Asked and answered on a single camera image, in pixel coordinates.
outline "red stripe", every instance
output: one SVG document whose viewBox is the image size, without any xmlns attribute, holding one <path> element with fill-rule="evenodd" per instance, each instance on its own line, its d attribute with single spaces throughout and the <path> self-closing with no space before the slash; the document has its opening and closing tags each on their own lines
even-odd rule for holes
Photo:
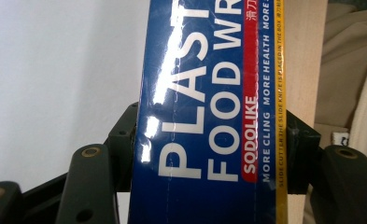
<svg viewBox="0 0 367 224">
<path fill-rule="evenodd" d="M 243 132 L 242 177 L 247 182 L 257 182 L 257 103 L 256 115 L 247 108 L 248 102 L 257 102 L 258 91 L 258 1 L 246 0 L 244 14 L 244 84 L 243 84 Z"/>
</svg>

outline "blue box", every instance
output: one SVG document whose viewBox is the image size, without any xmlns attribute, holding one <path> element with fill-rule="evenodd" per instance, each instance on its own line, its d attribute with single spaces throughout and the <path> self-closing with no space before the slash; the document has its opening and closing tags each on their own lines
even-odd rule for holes
<svg viewBox="0 0 367 224">
<path fill-rule="evenodd" d="M 287 223 L 283 24 L 283 1 L 151 1 L 129 223 Z"/>
</svg>

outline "white wall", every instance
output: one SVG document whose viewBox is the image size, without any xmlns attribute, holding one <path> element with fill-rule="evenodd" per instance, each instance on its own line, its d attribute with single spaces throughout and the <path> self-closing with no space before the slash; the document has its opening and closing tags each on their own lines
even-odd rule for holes
<svg viewBox="0 0 367 224">
<path fill-rule="evenodd" d="M 67 172 L 138 101 L 148 2 L 0 1 L 0 181 Z"/>
</svg>

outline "yellow stripe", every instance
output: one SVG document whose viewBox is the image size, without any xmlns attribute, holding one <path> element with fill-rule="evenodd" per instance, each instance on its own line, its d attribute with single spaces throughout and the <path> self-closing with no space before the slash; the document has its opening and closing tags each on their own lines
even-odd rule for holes
<svg viewBox="0 0 367 224">
<path fill-rule="evenodd" d="M 284 1 L 275 0 L 276 223 L 288 224 Z"/>
</svg>

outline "wooden panel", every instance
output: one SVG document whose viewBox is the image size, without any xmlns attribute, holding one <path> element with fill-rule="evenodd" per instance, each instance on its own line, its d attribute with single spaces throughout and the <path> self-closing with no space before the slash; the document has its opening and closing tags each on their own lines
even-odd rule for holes
<svg viewBox="0 0 367 224">
<path fill-rule="evenodd" d="M 314 124 L 326 0 L 285 1 L 287 108 Z M 289 196 L 289 223 L 303 223 L 304 196 Z"/>
</svg>

